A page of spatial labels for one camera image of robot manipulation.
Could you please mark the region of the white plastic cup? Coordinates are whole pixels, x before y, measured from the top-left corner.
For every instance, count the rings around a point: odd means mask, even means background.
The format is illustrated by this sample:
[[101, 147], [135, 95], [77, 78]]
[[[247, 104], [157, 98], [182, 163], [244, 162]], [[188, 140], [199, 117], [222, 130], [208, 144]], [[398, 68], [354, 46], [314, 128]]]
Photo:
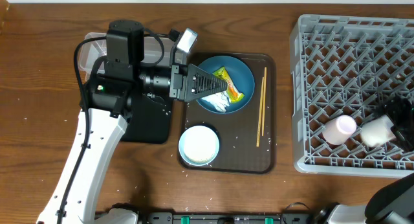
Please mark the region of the white plastic cup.
[[391, 128], [394, 126], [387, 115], [383, 115], [362, 126], [360, 136], [362, 142], [368, 147], [378, 147], [396, 139]]

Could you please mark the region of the yellow snack wrapper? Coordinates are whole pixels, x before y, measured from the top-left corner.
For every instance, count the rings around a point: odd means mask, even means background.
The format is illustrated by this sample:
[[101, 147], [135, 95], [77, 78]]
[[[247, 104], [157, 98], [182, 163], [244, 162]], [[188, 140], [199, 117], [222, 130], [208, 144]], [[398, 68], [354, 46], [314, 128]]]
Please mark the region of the yellow snack wrapper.
[[230, 103], [238, 103], [245, 97], [245, 95], [239, 92], [236, 88], [233, 80], [226, 70], [226, 67], [222, 66], [221, 68], [217, 69], [215, 72], [213, 72], [213, 75], [224, 80], [227, 83], [226, 94], [230, 99]]

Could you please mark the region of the light blue bowl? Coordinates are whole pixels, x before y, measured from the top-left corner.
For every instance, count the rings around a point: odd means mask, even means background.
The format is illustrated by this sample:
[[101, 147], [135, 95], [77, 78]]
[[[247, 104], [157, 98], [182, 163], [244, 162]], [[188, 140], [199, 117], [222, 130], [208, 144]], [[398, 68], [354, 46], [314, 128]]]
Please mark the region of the light blue bowl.
[[218, 155], [218, 135], [207, 126], [192, 126], [179, 139], [179, 153], [184, 162], [192, 166], [210, 164]]

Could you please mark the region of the pink plastic cup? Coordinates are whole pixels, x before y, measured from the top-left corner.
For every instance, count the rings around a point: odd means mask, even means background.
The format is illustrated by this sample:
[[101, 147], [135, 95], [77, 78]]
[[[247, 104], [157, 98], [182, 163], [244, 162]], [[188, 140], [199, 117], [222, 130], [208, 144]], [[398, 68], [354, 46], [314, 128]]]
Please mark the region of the pink plastic cup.
[[332, 145], [341, 145], [356, 131], [355, 120], [348, 115], [341, 115], [330, 120], [322, 132], [323, 138]]

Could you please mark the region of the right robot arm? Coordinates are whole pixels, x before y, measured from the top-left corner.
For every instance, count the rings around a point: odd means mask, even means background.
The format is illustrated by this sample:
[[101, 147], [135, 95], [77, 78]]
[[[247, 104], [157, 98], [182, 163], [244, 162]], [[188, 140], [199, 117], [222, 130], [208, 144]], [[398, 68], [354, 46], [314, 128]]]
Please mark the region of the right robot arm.
[[[395, 96], [375, 110], [376, 118], [361, 128], [369, 147], [391, 140], [406, 153], [413, 152], [413, 102]], [[333, 203], [319, 211], [314, 223], [413, 223], [413, 174], [380, 189], [366, 205]]]

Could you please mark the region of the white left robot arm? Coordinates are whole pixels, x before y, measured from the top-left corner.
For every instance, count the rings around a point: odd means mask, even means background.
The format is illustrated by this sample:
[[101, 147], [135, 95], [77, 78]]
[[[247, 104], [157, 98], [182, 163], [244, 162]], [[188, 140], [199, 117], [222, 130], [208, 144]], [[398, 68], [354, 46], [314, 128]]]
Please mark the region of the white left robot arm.
[[144, 95], [163, 104], [168, 99], [190, 102], [226, 90], [226, 82], [214, 75], [176, 61], [177, 51], [191, 51], [196, 32], [169, 32], [173, 46], [167, 68], [159, 61], [145, 61], [147, 36], [162, 39], [131, 20], [111, 22], [102, 36], [107, 52], [94, 61], [89, 78], [78, 82], [81, 110], [76, 136], [38, 223], [138, 223], [139, 213], [129, 204], [115, 204], [108, 213], [96, 216], [110, 160], [133, 118], [134, 96]]

